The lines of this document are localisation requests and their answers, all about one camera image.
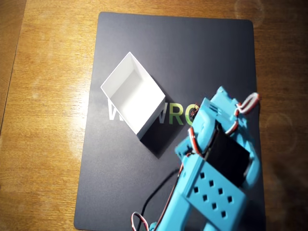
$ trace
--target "black mat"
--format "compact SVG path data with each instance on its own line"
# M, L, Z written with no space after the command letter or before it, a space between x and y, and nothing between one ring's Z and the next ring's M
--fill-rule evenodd
M141 212L146 198L180 166L174 148L187 135L184 113L181 121L175 117L171 121L168 104L164 122L157 119L142 142L118 113L110 120L100 86L129 51L161 87L167 102L181 104L184 113L189 104L211 98L221 85L240 101L257 90L250 21L101 13L76 203L77 229L130 231L131 213ZM260 155L258 109L248 119ZM174 181L148 204L149 223L158 220ZM248 195L253 202L239 229L264 230L262 175ZM200 230L204 223L194 211L188 230Z

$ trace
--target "wooden table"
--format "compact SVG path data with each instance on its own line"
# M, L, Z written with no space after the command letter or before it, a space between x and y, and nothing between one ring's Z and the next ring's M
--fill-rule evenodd
M267 227L308 229L304 0L25 1L0 3L0 230L74 229L101 11L253 21Z

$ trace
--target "open white box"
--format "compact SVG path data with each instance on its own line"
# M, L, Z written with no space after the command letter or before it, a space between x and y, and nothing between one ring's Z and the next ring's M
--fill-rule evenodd
M165 106L165 95L129 52L101 89L139 139Z

